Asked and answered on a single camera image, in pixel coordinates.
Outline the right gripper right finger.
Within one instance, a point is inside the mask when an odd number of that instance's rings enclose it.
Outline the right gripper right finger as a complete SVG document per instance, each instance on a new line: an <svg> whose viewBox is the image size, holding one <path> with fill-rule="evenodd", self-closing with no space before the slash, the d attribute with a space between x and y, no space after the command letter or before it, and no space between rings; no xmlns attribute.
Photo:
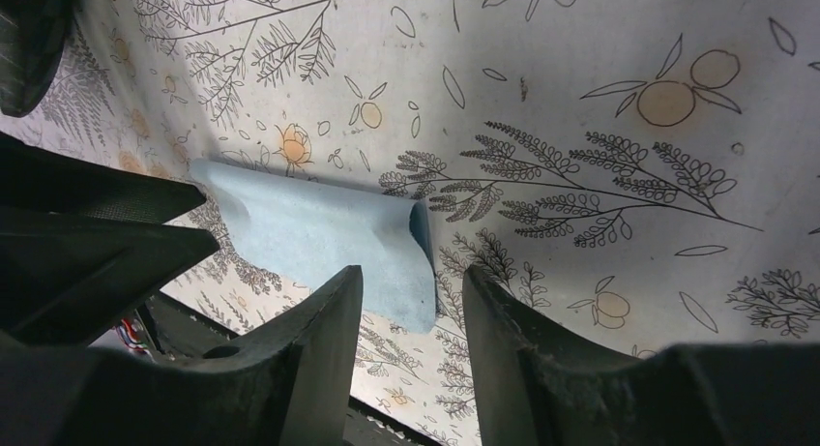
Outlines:
<svg viewBox="0 0 820 446"><path fill-rule="evenodd" d="M819 347L675 344L647 359L527 307L479 266L462 301L485 445L815 445Z"/></svg>

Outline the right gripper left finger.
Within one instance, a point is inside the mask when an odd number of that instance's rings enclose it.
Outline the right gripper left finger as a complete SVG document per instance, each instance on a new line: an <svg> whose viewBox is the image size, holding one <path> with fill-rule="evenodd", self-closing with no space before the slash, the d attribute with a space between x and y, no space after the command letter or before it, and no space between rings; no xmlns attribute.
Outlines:
<svg viewBox="0 0 820 446"><path fill-rule="evenodd" d="M363 273L198 358L163 364L105 348L1 354L5 445L339 445Z"/></svg>

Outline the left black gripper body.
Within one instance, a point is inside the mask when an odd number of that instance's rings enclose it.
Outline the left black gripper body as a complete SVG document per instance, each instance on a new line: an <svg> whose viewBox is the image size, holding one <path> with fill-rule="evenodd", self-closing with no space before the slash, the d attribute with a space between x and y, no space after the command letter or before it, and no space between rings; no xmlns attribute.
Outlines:
<svg viewBox="0 0 820 446"><path fill-rule="evenodd" d="M43 99L59 67L74 0L1 0L1 111L24 117Z"/></svg>

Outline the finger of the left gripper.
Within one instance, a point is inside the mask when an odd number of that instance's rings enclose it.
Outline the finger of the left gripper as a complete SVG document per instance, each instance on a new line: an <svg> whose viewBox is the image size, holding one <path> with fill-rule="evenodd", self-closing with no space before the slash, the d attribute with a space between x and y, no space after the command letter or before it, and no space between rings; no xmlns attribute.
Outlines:
<svg viewBox="0 0 820 446"><path fill-rule="evenodd" d="M203 229L2 208L1 331L87 344L218 248Z"/></svg>
<svg viewBox="0 0 820 446"><path fill-rule="evenodd" d="M206 202L190 184L88 163L1 134L1 205L162 224Z"/></svg>

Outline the light blue cleaning cloth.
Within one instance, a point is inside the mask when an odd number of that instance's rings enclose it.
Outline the light blue cleaning cloth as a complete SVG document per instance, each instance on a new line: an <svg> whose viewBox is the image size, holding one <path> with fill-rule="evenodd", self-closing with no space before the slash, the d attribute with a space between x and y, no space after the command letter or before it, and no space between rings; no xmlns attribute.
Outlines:
<svg viewBox="0 0 820 446"><path fill-rule="evenodd" d="M206 160L194 161L190 175L249 264L311 289L358 265L365 311L410 333L432 330L437 291L422 202Z"/></svg>

